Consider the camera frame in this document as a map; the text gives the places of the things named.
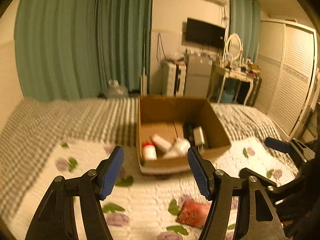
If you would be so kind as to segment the red rose card box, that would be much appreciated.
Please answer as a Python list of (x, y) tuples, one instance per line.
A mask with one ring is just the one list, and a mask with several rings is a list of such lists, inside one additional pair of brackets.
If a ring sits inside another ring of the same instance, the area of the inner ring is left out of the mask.
[(201, 229), (204, 227), (209, 211), (209, 204), (188, 200), (183, 204), (176, 222)]

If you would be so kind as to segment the white power adapter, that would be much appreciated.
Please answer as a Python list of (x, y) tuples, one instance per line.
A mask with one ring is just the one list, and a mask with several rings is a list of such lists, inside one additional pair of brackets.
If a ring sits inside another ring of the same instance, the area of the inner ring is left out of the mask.
[(201, 126), (195, 127), (193, 129), (193, 136), (194, 136), (195, 146), (205, 150), (208, 149), (207, 137)]

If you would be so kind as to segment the white plastic bottle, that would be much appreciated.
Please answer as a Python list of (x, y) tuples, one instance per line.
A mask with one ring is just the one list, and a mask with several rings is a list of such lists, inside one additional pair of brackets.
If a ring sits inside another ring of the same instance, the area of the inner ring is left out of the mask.
[(190, 142), (184, 138), (177, 138), (168, 152), (163, 155), (164, 159), (185, 156), (190, 148)]

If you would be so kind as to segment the black rectangular device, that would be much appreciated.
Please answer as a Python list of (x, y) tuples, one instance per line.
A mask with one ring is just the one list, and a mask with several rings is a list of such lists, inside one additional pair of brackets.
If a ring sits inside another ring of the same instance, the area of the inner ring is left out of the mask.
[(186, 122), (183, 124), (183, 136), (190, 142), (191, 146), (195, 146), (193, 129), (195, 126), (192, 123)]

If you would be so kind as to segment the dark striped suitcase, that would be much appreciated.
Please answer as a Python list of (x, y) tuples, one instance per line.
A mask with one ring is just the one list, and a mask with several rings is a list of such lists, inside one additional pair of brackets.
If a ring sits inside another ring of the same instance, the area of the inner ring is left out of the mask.
[(247, 100), (247, 103), (246, 103), (247, 106), (251, 106), (251, 107), (254, 106), (254, 104), (257, 100), (258, 94), (259, 94), (261, 84), (262, 84), (262, 78), (259, 76), (256, 76), (253, 79), (253, 89), (252, 89), (250, 96)]

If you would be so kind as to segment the blue waste basket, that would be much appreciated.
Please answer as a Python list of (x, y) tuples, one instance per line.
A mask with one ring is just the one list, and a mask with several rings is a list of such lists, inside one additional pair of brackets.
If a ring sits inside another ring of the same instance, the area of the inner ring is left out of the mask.
[(223, 90), (223, 93), (221, 95), (221, 103), (232, 103), (233, 99), (234, 99), (235, 93), (234, 90), (228, 90), (227, 88), (225, 88)]

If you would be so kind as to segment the white bottle red cap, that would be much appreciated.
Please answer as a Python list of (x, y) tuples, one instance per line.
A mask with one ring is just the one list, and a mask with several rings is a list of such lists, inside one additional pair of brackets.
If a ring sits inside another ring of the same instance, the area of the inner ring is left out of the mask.
[(151, 141), (142, 143), (142, 155), (145, 160), (157, 160), (156, 148)]

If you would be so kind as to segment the brown cardboard box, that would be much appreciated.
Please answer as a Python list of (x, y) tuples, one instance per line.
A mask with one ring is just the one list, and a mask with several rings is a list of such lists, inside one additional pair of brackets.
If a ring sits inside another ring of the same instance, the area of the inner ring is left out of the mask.
[(136, 145), (143, 174), (163, 175), (190, 169), (186, 156), (165, 159), (163, 150), (157, 149), (157, 159), (151, 160), (142, 153), (142, 144), (155, 134), (170, 143), (178, 138), (188, 139), (186, 124), (204, 131), (207, 149), (201, 154), (205, 159), (213, 161), (230, 149), (231, 141), (208, 100), (160, 95), (139, 97)]

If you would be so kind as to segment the floral white quilt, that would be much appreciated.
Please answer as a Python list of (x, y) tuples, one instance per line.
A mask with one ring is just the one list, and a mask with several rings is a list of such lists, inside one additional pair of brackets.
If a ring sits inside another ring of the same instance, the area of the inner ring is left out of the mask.
[[(97, 167), (112, 150), (111, 144), (84, 141), (56, 146), (9, 223), (15, 238), (25, 238), (33, 215), (56, 176), (79, 177)], [(246, 167), (277, 185), (291, 181), (298, 172), (287, 155), (265, 149), (255, 138), (232, 143), (229, 150), (213, 159), (213, 165), (233, 177)], [(186, 200), (206, 204), (190, 172), (145, 176), (140, 171), (136, 149), (127, 147), (119, 182), (101, 205), (114, 239), (197, 239), (200, 229), (176, 222), (176, 214)]]

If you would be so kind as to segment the white louvered wardrobe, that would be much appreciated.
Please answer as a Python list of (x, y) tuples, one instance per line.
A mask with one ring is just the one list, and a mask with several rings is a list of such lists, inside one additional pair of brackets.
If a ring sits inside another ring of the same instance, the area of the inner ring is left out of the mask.
[(254, 105), (284, 139), (296, 136), (310, 109), (317, 54), (315, 29), (285, 20), (261, 21), (257, 65), (262, 83)]

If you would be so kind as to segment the white dressing table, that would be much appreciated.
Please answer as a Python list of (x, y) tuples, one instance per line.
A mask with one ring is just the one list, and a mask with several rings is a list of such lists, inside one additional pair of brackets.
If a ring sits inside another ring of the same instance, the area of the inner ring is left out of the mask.
[(238, 88), (235, 92), (235, 97), (234, 99), (238, 99), (238, 95), (240, 92), (240, 87), (242, 83), (247, 83), (249, 84), (249, 89), (248, 92), (245, 96), (244, 103), (243, 105), (247, 105), (247, 102), (249, 100), (249, 97), (251, 93), (253, 92), (253, 87), (254, 87), (254, 76), (249, 75), (248, 73), (241, 73), (237, 72), (232, 69), (228, 69), (225, 67), (220, 67), (218, 64), (213, 63), (212, 66), (212, 72), (211, 72), (211, 77), (210, 77), (210, 83), (208, 87), (208, 94), (207, 94), (207, 99), (211, 100), (214, 95), (219, 91), (216, 97), (216, 102), (220, 103), (222, 99), (222, 94), (223, 90), (226, 86), (226, 81), (232, 80), (235, 82), (238, 82)]

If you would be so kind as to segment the grey checked bed sheet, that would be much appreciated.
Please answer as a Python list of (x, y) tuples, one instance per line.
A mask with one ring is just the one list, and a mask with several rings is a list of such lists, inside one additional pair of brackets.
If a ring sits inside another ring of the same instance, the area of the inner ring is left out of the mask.
[[(1, 132), (1, 217), (10, 221), (23, 197), (43, 170), (54, 147), (76, 140), (135, 145), (137, 99), (21, 101)], [(289, 157), (269, 149), (266, 137), (279, 138), (272, 120), (242, 105), (212, 104), (231, 149), (217, 163), (249, 166), (278, 183), (295, 174)]]

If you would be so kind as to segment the white oval vanity mirror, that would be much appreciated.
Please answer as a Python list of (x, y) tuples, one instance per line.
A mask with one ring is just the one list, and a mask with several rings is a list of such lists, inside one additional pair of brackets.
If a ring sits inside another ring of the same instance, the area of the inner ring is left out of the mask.
[(243, 54), (243, 44), (238, 34), (233, 33), (225, 42), (223, 49), (223, 59), (225, 61), (237, 61), (240, 60)]

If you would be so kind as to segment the silver mini fridge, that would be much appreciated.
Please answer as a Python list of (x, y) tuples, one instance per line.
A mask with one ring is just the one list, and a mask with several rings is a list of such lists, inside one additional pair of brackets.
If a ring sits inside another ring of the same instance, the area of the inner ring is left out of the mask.
[(189, 55), (184, 96), (206, 98), (212, 72), (212, 61), (208, 57)]

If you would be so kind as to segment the white suitcase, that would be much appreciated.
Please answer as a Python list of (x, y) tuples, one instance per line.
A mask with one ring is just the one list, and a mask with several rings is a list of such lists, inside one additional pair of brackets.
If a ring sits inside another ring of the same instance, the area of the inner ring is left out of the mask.
[(184, 62), (165, 62), (163, 66), (162, 94), (166, 96), (184, 96), (187, 68)]

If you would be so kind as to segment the white mop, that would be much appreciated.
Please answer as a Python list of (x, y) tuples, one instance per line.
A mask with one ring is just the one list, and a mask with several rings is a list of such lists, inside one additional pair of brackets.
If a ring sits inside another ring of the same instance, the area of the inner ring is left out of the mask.
[(148, 78), (146, 75), (146, 70), (145, 70), (145, 41), (146, 41), (146, 29), (144, 28), (144, 34), (143, 34), (143, 66), (142, 66), (142, 74), (140, 76), (140, 93), (142, 95), (146, 95), (148, 93)]

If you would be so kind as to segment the small green window curtain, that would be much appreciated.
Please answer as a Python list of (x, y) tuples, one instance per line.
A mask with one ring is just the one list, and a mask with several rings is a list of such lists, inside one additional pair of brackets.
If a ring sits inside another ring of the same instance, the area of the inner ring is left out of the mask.
[(229, 0), (229, 33), (236, 33), (243, 44), (243, 57), (257, 59), (260, 38), (260, 3), (256, 0)]

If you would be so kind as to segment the clear water jug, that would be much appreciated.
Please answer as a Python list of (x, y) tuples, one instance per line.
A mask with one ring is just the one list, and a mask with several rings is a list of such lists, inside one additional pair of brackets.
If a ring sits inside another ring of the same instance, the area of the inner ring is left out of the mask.
[(128, 89), (120, 85), (117, 80), (110, 80), (108, 82), (107, 90), (105, 91), (105, 96), (107, 99), (122, 99), (129, 96)]

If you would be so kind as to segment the large green curtain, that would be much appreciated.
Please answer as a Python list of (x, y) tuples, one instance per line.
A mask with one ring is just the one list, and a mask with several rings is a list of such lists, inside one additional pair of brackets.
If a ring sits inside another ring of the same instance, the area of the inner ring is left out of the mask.
[(149, 73), (152, 0), (20, 0), (14, 40), (25, 97), (93, 98)]

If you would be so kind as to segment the black wall television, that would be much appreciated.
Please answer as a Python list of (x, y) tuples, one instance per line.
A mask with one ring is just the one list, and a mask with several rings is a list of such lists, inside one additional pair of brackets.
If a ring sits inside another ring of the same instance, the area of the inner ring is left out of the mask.
[(222, 49), (225, 42), (225, 32), (226, 29), (218, 25), (187, 18), (185, 40)]

